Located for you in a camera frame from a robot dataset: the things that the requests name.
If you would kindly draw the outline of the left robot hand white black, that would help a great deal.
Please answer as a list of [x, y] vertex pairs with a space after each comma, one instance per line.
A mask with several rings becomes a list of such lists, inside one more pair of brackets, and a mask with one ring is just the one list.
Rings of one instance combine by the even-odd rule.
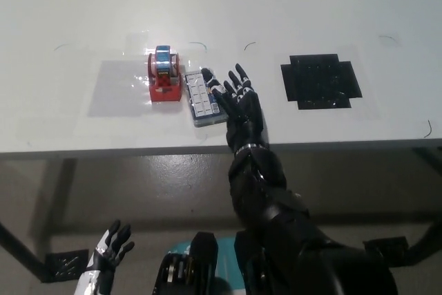
[[85, 271], [79, 277], [74, 295], [110, 294], [115, 271], [125, 255], [134, 248], [129, 242], [131, 226], [116, 220], [97, 243]]

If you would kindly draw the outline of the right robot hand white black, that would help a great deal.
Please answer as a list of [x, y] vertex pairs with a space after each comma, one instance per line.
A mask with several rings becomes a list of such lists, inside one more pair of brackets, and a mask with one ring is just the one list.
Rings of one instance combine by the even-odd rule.
[[216, 102], [226, 112], [227, 144], [234, 153], [246, 146], [267, 146], [262, 133], [264, 119], [257, 92], [251, 85], [240, 64], [235, 71], [229, 71], [229, 80], [220, 83], [208, 69], [202, 69], [202, 76], [213, 93]]

